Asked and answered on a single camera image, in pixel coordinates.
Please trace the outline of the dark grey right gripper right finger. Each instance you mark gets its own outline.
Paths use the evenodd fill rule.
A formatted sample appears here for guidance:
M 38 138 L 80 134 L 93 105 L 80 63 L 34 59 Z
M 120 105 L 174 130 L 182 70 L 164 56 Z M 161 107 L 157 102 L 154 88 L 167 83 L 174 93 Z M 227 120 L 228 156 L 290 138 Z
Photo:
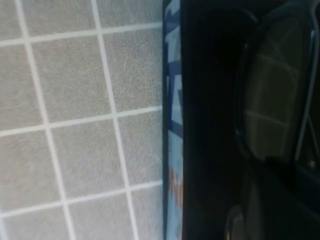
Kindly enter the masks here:
M 318 220 L 320 175 L 292 160 L 268 156 L 264 162 L 264 214 L 267 220 Z

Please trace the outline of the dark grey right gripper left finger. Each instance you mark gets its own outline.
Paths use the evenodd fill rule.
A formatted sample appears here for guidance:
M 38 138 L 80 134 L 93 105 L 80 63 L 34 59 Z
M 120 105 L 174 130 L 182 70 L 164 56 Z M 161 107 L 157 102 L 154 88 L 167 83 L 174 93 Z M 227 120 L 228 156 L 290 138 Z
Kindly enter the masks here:
M 320 216 L 264 166 L 244 169 L 240 206 L 248 240 L 318 240 Z

